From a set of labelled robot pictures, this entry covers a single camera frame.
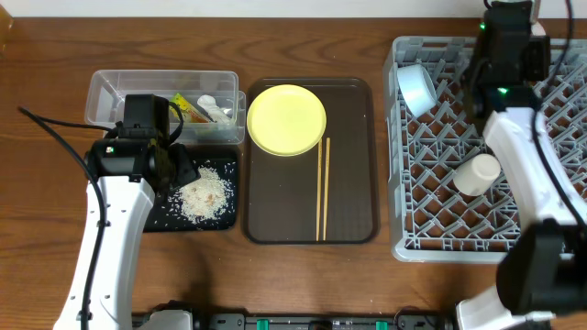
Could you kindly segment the wooden chopstick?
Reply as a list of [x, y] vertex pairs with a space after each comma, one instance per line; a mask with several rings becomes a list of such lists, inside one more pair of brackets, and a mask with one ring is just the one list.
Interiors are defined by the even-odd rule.
[[326, 160], [325, 160], [325, 181], [324, 181], [324, 210], [323, 210], [323, 240], [327, 240], [327, 213], [328, 213], [328, 197], [329, 197], [329, 165], [330, 165], [330, 137], [327, 137], [326, 143]]
[[321, 193], [322, 193], [322, 138], [317, 144], [317, 183], [316, 183], [316, 242], [320, 240]]

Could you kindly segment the yellow green snack wrapper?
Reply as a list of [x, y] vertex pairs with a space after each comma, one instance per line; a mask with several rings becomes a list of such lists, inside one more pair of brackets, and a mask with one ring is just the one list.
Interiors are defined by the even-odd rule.
[[177, 93], [171, 98], [170, 103], [177, 105], [180, 109], [185, 123], [209, 123], [210, 119], [194, 105], [189, 103], [181, 94]]

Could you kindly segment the yellow plate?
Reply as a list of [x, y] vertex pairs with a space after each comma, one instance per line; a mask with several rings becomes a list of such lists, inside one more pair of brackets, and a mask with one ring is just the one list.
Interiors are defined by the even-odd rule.
[[322, 138], [327, 112], [310, 90], [294, 84], [268, 88], [252, 101], [247, 129], [263, 151], [280, 157], [301, 155]]

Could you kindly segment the light blue bowl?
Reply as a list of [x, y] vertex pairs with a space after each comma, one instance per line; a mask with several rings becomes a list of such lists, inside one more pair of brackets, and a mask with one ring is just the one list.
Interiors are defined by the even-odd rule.
[[436, 105], [436, 89], [429, 73], [421, 64], [399, 68], [397, 80], [412, 116], [420, 117]]

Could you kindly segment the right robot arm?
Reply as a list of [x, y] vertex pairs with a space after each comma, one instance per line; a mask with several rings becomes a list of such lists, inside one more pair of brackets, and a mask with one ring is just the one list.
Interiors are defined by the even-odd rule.
[[467, 116], [499, 160], [524, 229], [496, 283], [457, 305], [460, 329], [548, 328], [551, 319], [586, 308], [586, 203], [528, 84], [546, 76], [548, 62], [547, 37], [484, 30], [464, 72]]

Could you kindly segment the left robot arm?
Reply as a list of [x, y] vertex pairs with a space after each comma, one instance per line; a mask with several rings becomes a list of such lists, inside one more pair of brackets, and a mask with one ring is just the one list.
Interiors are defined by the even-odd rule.
[[198, 179], [186, 147], [154, 139], [95, 141], [84, 162], [87, 213], [57, 329], [129, 329], [143, 229], [159, 193]]

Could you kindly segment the pale green cup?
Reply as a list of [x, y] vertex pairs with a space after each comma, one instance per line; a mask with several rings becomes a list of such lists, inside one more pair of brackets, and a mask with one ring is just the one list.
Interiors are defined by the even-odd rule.
[[479, 154], [456, 169], [453, 183], [461, 193], [479, 196], [492, 186], [501, 170], [496, 157], [490, 154]]

